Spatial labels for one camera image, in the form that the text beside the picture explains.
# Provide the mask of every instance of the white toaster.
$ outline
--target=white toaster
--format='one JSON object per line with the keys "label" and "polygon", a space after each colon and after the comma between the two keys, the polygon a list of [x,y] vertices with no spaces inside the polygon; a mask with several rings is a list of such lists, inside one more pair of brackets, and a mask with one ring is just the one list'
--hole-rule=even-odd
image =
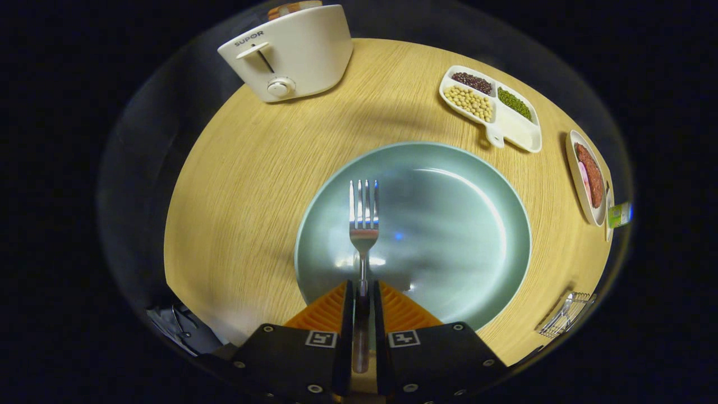
{"label": "white toaster", "polygon": [[271,20],[217,51],[262,101],[276,102],[332,88],[353,49],[344,9],[331,5]]}

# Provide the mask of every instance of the white divided tray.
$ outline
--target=white divided tray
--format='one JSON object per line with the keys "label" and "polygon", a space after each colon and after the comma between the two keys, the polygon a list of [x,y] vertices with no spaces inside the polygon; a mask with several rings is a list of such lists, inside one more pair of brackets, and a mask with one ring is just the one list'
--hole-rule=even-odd
{"label": "white divided tray", "polygon": [[[491,84],[490,94],[484,94],[475,88],[469,87],[463,83],[453,80],[451,77],[455,73],[467,73],[479,78],[483,78],[484,80],[488,81],[489,84]],[[477,95],[480,95],[482,97],[488,97],[489,104],[491,105],[492,110],[492,121],[485,121],[478,116],[475,116],[470,112],[465,111],[458,105],[452,103],[444,95],[444,90],[447,87],[451,86],[457,86],[465,90],[471,90]],[[530,121],[498,99],[499,87],[513,94],[516,98],[522,100],[523,103],[526,104],[528,110],[531,111]],[[463,66],[455,65],[449,68],[446,74],[444,74],[442,82],[439,85],[439,95],[444,99],[444,101],[446,101],[447,104],[449,104],[452,109],[454,109],[459,114],[466,116],[468,119],[471,119],[474,122],[483,124],[486,127],[486,137],[488,138],[489,142],[491,142],[491,144],[493,144],[494,146],[499,148],[504,147],[504,139],[506,139],[509,142],[515,144],[516,146],[519,146],[522,149],[528,150],[532,153],[536,153],[541,150],[541,125],[539,124],[539,117],[538,115],[536,115],[535,108],[533,107],[533,105],[531,105],[530,102],[528,102],[526,98],[524,98],[518,92],[514,91],[512,88],[508,87],[506,84],[494,80],[493,78],[485,74],[479,73],[476,70],[471,70]]]}
{"label": "white divided tray", "polygon": [[[581,144],[583,145],[583,147],[586,147],[586,149],[588,149],[588,153],[591,154],[591,158],[593,159],[593,161],[596,162],[596,165],[598,166],[598,171],[601,173],[601,182],[603,184],[603,197],[601,199],[601,205],[598,208],[594,208],[589,202],[588,190],[584,185],[583,177],[581,176],[581,170],[579,169],[579,158],[576,154],[576,143]],[[602,226],[603,222],[606,220],[606,207],[608,205],[606,201],[606,177],[603,176],[603,170],[598,164],[596,154],[593,153],[593,149],[588,144],[588,142],[586,142],[586,139],[584,139],[584,137],[581,136],[579,132],[572,130],[571,133],[566,136],[566,155],[569,158],[569,167],[571,168],[571,175],[574,178],[576,194],[578,194],[579,201],[581,201],[581,208],[583,209],[584,216],[586,216],[586,220],[596,226]]]}

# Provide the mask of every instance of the wooden table surface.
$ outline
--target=wooden table surface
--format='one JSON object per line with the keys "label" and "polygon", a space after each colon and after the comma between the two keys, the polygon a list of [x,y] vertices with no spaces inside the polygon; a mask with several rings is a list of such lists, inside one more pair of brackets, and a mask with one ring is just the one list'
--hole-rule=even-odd
{"label": "wooden table surface", "polygon": [[[516,363],[551,341],[535,328],[561,293],[592,293],[607,261],[610,241],[584,218],[565,152],[572,129],[589,142],[591,134],[531,87],[476,60],[408,42],[354,44],[343,79],[330,91],[265,104],[242,86],[213,117],[172,195],[167,284],[208,326],[241,345],[259,324],[281,324],[306,307],[294,276],[294,243],[309,202],[335,171],[386,144],[450,144],[502,172],[528,212],[533,250],[526,279],[478,331],[502,361]],[[543,149],[531,154],[508,142],[497,149],[484,126],[445,105],[438,87],[451,65],[524,95],[541,121]],[[355,388],[371,391],[371,384],[359,380]]]}

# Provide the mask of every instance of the orange gripper pad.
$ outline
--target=orange gripper pad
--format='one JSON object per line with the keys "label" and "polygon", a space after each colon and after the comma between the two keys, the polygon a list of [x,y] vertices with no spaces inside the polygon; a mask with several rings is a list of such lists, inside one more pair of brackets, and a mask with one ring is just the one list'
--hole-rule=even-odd
{"label": "orange gripper pad", "polygon": [[332,331],[342,333],[342,311],[347,283],[330,290],[304,310],[287,321],[284,326],[294,329]]}
{"label": "orange gripper pad", "polygon": [[425,308],[397,289],[379,281],[384,332],[396,332],[441,326],[443,323]]}

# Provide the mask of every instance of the green plate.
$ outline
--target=green plate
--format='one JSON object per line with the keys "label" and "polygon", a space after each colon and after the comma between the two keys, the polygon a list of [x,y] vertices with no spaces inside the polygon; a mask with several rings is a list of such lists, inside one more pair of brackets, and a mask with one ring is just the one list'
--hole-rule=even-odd
{"label": "green plate", "polygon": [[348,188],[349,180],[360,179],[378,180],[381,192],[370,283],[381,279],[443,322],[465,321],[474,330],[508,305],[531,256],[526,210],[494,167],[464,150],[428,142],[369,152],[319,190],[294,251],[307,304],[359,278],[359,256],[349,240]]}

